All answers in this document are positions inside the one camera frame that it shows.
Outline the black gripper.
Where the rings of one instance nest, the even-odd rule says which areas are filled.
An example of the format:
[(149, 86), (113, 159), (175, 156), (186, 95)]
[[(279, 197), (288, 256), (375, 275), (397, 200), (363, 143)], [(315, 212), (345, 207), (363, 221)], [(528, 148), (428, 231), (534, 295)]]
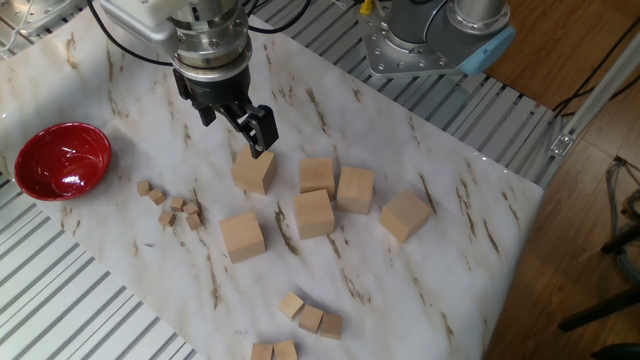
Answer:
[(246, 139), (254, 159), (258, 159), (279, 139), (272, 108), (254, 106), (249, 97), (249, 67), (218, 81), (193, 80), (176, 68), (173, 74), (180, 96), (191, 101), (201, 123), (205, 127), (210, 126), (216, 120), (215, 111), (220, 113)]

